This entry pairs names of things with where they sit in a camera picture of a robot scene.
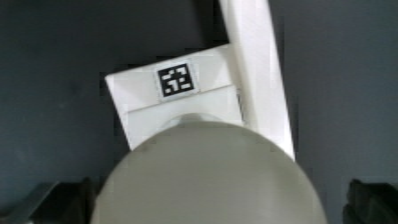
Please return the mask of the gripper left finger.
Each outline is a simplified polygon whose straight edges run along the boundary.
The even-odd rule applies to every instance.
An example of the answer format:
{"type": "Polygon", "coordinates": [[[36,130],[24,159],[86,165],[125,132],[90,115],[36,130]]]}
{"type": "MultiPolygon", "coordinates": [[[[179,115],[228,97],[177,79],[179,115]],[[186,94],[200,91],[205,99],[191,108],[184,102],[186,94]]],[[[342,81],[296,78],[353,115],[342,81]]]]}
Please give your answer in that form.
{"type": "Polygon", "coordinates": [[[93,181],[49,182],[35,188],[0,224],[90,224],[97,190],[93,181]]]}

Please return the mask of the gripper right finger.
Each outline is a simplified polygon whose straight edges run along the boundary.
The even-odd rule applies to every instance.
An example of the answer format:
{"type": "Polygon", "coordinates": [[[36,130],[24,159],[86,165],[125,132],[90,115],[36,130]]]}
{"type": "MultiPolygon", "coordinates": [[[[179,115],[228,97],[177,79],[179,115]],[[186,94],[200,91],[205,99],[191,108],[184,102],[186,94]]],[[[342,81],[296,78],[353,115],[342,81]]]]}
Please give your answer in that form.
{"type": "Polygon", "coordinates": [[[390,183],[351,181],[344,224],[398,224],[398,189],[390,183]]]}

